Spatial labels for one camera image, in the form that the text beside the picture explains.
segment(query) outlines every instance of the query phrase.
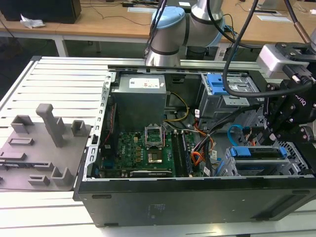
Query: computer case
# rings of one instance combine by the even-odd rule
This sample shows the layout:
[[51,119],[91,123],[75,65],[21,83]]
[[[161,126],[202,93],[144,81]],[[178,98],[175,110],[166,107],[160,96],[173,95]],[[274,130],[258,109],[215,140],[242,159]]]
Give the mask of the computer case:
[[34,20],[73,24],[81,13],[80,0],[0,0],[7,21],[19,21],[21,14]]

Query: wooden desk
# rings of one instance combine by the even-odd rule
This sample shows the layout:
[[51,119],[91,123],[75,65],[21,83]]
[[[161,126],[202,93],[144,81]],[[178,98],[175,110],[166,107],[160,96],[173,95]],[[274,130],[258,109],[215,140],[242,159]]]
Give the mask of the wooden desk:
[[[248,15],[248,12],[244,11],[239,5],[236,5],[238,2],[240,1],[224,0],[222,6],[224,14],[229,13],[233,16],[236,32],[240,32]],[[75,24],[46,23],[45,27],[28,29],[19,22],[6,21],[3,16],[1,16],[1,19],[16,37],[55,40],[59,56],[68,56],[64,40],[146,42],[149,35],[152,14],[128,12],[128,8],[121,5],[109,5],[106,7],[95,5],[94,9],[89,4],[90,0],[81,0],[81,3],[83,3],[81,15]],[[312,2],[299,2],[299,4],[308,11],[316,8],[316,3]],[[241,6],[245,10],[248,10],[251,5],[252,1],[241,3]],[[302,13],[296,8],[294,8],[294,11],[308,34],[311,34],[316,26],[316,16],[311,15],[309,12]],[[290,19],[288,12],[282,11],[281,13],[284,13]],[[293,23],[261,21],[257,15],[255,14],[252,17],[247,31],[242,38],[243,43],[264,45],[280,41],[302,42]],[[131,21],[144,25],[135,24],[122,17],[109,16],[124,16]],[[229,17],[226,17],[226,22],[229,25],[231,24]],[[0,36],[10,37],[10,34],[2,25],[0,25]],[[229,44],[229,41],[222,37],[219,50],[216,54],[217,60],[223,59]]]
[[[81,3],[89,3],[89,0],[81,0]],[[61,35],[76,36],[101,36],[101,37],[123,37],[147,39],[151,24],[152,14],[128,12],[127,7],[121,5],[107,7],[90,7],[85,4],[81,8],[81,15],[75,24],[60,24],[56,33]]]
[[[246,1],[240,5],[235,5],[239,0],[224,0],[222,5],[222,11],[224,14],[231,14],[234,20],[234,30],[240,32],[244,22],[248,16],[248,12],[252,6],[253,1]],[[308,10],[308,13],[302,13],[298,9],[293,8],[297,19],[301,22],[303,27],[306,29],[309,35],[312,34],[316,27],[316,16],[311,15],[309,10],[316,8],[315,2],[296,2],[294,6],[300,4],[303,8]],[[280,11],[283,16],[286,16],[289,20],[291,17],[287,11]],[[268,14],[254,14],[249,26],[242,37],[243,43],[251,44],[266,44],[266,43],[276,43],[276,42],[303,42],[300,35],[295,30],[293,23],[290,22],[273,22],[273,21],[262,21],[257,15],[268,15]],[[231,25],[231,20],[229,16],[225,17],[226,23]],[[222,38],[222,42],[228,42],[226,38]]]

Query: blue plastic clip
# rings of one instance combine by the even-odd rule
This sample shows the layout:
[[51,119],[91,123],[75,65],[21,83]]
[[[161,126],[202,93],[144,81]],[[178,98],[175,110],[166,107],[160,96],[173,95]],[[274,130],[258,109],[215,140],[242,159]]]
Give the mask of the blue plastic clip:
[[281,152],[281,154],[282,154],[282,156],[283,156],[284,158],[286,158],[286,157],[287,157],[287,151],[286,151],[286,148],[284,148],[284,147],[280,147],[280,152]]
[[228,95],[224,89],[221,74],[207,74],[207,82],[212,89],[213,95]]
[[231,154],[234,157],[250,157],[251,153],[248,147],[232,147]]

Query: power cable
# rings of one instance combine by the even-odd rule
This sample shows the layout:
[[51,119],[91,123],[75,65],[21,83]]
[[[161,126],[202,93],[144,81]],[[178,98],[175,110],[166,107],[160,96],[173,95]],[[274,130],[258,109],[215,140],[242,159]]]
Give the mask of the power cable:
[[[228,39],[230,42],[232,43],[235,43],[236,41],[230,37],[229,35],[227,35],[221,27],[219,27],[219,25],[217,24],[217,22],[215,21],[213,15],[212,15],[212,12],[211,12],[211,7],[210,7],[210,0],[207,0],[206,1],[206,8],[207,8],[207,13],[209,15],[209,18],[211,19],[213,25],[215,26],[215,28],[226,38]],[[244,48],[250,48],[250,49],[261,49],[262,47],[261,46],[252,46],[252,45],[247,45],[247,44],[244,44],[244,43],[238,43],[239,46],[241,47],[244,47]]]
[[300,93],[303,91],[306,91],[308,89],[310,89],[313,84],[311,81],[306,82],[304,85],[296,87],[296,88],[291,88],[291,89],[287,89],[287,90],[277,90],[277,91],[264,91],[264,92],[240,92],[240,91],[234,91],[229,87],[228,81],[227,81],[227,74],[228,74],[228,69],[229,69],[229,65],[234,57],[234,53],[237,50],[237,47],[240,43],[240,40],[243,36],[243,34],[245,33],[249,22],[253,16],[254,10],[256,9],[258,0],[254,0],[250,13],[245,21],[244,26],[242,27],[236,42],[234,43],[231,52],[229,53],[228,59],[226,61],[226,64],[224,66],[224,70],[223,70],[223,85],[225,90],[227,91],[227,93],[229,93],[232,96],[236,96],[236,97],[244,97],[244,98],[266,98],[266,97],[276,97],[276,96],[283,96],[283,95],[290,95],[290,94],[295,94],[295,93]]

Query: white paper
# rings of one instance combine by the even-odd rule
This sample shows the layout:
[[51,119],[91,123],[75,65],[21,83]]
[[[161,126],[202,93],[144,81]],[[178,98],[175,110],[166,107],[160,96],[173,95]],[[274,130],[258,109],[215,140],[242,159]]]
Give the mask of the white paper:
[[131,78],[129,88],[159,89],[158,78]]
[[179,5],[180,6],[191,6],[189,2],[185,2],[185,1],[180,1]]
[[32,20],[29,18],[24,17],[21,14],[21,20],[20,23],[23,24],[25,27],[32,29],[33,27],[43,27],[45,24],[42,20]]
[[257,16],[262,21],[279,21],[279,22],[291,22],[286,17],[279,17],[279,16]]

